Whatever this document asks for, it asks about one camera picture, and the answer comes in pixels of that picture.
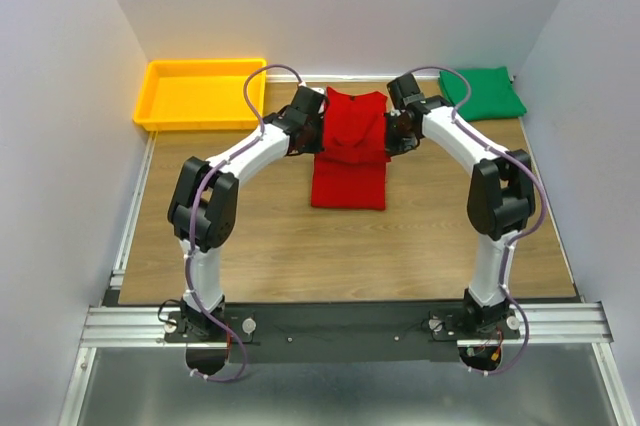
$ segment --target folded red shirt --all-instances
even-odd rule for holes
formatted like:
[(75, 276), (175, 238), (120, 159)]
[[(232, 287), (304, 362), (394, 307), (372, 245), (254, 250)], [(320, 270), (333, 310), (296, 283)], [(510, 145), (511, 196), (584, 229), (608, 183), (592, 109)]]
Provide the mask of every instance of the folded red shirt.
[(311, 206), (385, 209), (387, 97), (327, 88), (322, 153), (316, 154)]

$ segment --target yellow tray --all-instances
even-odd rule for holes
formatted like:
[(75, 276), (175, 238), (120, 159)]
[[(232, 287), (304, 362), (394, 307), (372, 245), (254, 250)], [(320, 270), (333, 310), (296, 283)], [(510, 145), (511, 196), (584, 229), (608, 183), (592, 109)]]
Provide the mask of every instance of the yellow tray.
[[(244, 101), (247, 76), (264, 59), (151, 61), (133, 121), (147, 131), (253, 129), (258, 120)], [(266, 72), (249, 85), (249, 98), (262, 115)]]

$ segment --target wooden table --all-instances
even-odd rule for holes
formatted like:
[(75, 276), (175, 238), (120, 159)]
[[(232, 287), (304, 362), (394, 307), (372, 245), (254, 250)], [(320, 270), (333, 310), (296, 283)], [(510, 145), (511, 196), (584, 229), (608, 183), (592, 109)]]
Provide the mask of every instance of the wooden table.
[[(333, 84), (386, 94), (384, 83)], [(287, 104), (291, 83), (268, 84), (265, 113)], [(422, 84), (438, 94), (435, 82)], [(526, 149), (518, 120), (476, 122), (509, 149)], [(184, 268), (166, 214), (184, 161), (224, 151), (247, 132), (171, 132), (156, 139), (120, 295), (121, 304), (179, 298)], [(240, 191), (235, 230), (222, 253), (229, 301), (344, 301), (461, 298), (475, 265), (476, 232), (466, 215), (469, 177), (436, 144), (388, 165), (387, 210), (309, 205), (313, 157), (285, 158)], [(518, 244), (511, 288), (517, 297), (575, 295), (552, 222)]]

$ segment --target white panel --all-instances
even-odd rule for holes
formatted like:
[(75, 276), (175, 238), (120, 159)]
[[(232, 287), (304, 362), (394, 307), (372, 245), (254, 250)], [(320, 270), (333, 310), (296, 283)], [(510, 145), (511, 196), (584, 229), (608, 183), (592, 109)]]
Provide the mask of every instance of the white panel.
[(640, 415), (640, 0), (562, 0), (516, 80), (579, 290)]
[(305, 74), (521, 67), (558, 0), (118, 0), (150, 59), (251, 57)]
[(116, 0), (0, 0), (0, 423), (57, 424), (144, 148)]

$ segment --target green cloth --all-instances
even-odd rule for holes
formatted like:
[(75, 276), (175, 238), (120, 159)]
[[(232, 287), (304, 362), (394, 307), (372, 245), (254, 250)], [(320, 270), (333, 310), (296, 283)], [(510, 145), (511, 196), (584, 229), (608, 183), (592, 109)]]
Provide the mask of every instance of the green cloth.
[[(459, 111), (467, 121), (518, 118), (527, 112), (511, 86), (507, 68), (460, 69), (458, 72), (471, 84), (471, 99)], [(467, 94), (464, 83), (451, 73), (441, 72), (438, 82), (444, 97), (454, 105)]]

